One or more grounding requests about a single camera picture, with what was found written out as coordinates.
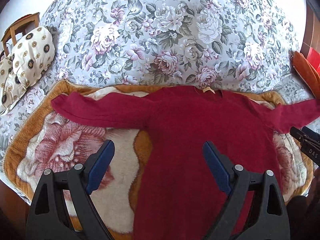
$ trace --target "red sweater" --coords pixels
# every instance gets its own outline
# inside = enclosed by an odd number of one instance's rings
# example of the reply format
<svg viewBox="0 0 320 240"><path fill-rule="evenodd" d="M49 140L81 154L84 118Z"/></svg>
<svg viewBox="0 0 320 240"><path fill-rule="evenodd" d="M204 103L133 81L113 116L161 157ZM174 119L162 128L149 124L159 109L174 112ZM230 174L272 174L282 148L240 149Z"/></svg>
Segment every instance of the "red sweater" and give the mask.
<svg viewBox="0 0 320 240"><path fill-rule="evenodd" d="M205 141L248 171L273 170L280 183L274 131L288 133L320 116L320 100L270 110L236 93L203 93L192 86L163 88L143 98L110 93L98 101L73 92L51 104L79 124L148 131L153 150L142 176L135 240L200 240L213 224L226 196L202 156ZM249 207L247 200L236 231Z"/></svg>

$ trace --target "pink flower on blanket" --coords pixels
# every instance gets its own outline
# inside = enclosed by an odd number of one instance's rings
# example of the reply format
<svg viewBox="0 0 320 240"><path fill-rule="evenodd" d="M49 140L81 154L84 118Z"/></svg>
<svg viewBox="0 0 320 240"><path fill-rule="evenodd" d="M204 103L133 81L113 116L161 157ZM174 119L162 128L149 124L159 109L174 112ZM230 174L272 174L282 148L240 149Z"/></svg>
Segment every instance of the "pink flower on blanket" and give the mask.
<svg viewBox="0 0 320 240"><path fill-rule="evenodd" d="M36 176L41 176L47 168L54 172L66 171L77 163L84 163L105 141L105 128L79 125L57 113L50 119L55 122L47 126L35 149L33 168ZM109 167L99 188L106 187L113 179Z"/></svg>

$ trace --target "bed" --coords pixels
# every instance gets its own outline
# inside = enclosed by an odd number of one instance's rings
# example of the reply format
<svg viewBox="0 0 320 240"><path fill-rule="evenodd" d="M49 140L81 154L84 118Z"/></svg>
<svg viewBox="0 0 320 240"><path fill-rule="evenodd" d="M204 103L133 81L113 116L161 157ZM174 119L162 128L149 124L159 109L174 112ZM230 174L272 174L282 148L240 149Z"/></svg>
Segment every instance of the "bed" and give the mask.
<svg viewBox="0 0 320 240"><path fill-rule="evenodd" d="M294 0L301 11L292 19L286 16L293 15L290 7L277 5L281 0L195 1L53 1L40 25L52 33L56 55L17 106L0 117L0 162L28 116L63 79L93 88L186 84L274 90L287 104L313 98L290 64L292 51L302 45L305 0ZM320 119L309 127L320 132ZM0 179L30 202L7 180L2 165Z"/></svg>

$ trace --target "plush blanket with flower pattern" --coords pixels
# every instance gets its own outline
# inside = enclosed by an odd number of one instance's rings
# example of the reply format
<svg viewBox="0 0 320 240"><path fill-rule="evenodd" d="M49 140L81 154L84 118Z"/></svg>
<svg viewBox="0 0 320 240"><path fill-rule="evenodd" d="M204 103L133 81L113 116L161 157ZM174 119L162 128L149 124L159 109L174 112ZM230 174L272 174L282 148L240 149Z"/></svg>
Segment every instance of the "plush blanket with flower pattern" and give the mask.
<svg viewBox="0 0 320 240"><path fill-rule="evenodd" d="M54 112L50 101L61 93L73 91L98 100L110 92L142 97L160 88L121 85L92 89L67 81L58 82L8 147L4 157L7 178L31 200L44 169L69 170L77 163L84 163L104 140L111 139L116 146L115 156L99 189L92 193L91 198L115 239L131 239L141 176L152 149L147 132L79 125ZM284 103L274 91L244 95L270 108ZM288 201L309 187L313 166L311 160L301 154L299 146L289 134L275 133L274 144L281 167L283 196ZM68 192L65 193L65 199L73 224L80 229Z"/></svg>

